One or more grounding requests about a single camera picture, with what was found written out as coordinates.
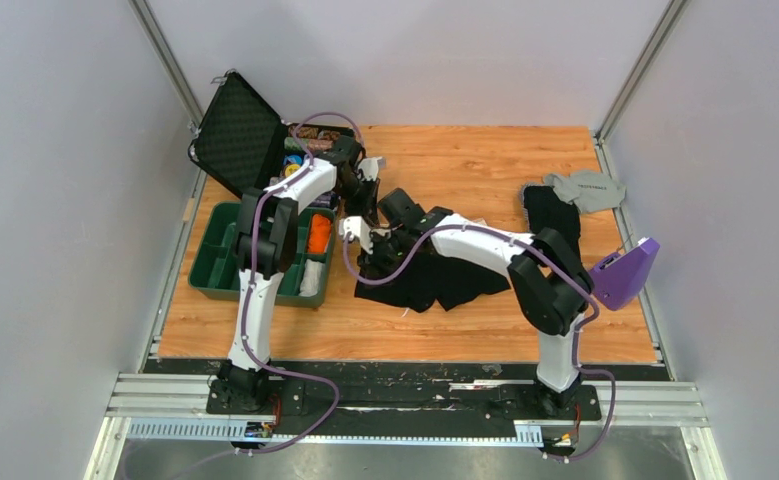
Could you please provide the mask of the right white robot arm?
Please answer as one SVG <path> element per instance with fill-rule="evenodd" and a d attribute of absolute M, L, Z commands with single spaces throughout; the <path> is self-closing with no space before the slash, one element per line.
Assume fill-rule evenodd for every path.
<path fill-rule="evenodd" d="M 579 331 L 599 308 L 594 284 L 566 239 L 548 227 L 509 232 L 444 207 L 424 210 L 401 188 L 376 207 L 386 225 L 349 216 L 340 229 L 344 249 L 360 246 L 356 259 L 345 262 L 357 281 L 356 296 L 422 312 L 433 303 L 450 310 L 512 290 L 538 335 L 538 408 L 554 418 L 572 409 Z"/>

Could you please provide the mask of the black underwear white waistband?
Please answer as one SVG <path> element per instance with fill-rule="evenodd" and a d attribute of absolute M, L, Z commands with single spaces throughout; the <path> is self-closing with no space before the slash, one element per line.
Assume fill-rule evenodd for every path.
<path fill-rule="evenodd" d="M 510 289 L 505 276 L 485 267 L 459 258 L 417 253 L 395 280 L 379 286 L 357 282 L 354 296 L 423 313 L 436 303 L 449 311 L 481 295 Z"/>

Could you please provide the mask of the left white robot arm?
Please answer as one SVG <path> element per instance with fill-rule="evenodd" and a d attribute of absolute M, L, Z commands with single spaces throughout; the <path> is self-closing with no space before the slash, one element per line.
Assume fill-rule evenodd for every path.
<path fill-rule="evenodd" d="M 236 330 L 213 386 L 248 413 L 271 400 L 270 327 L 278 289 L 296 256 L 299 217 L 320 195 L 334 192 L 352 214 L 377 222 L 376 197 L 382 157 L 369 157 L 353 137 L 342 136 L 295 173 L 242 196 L 233 252 L 239 275 Z"/>

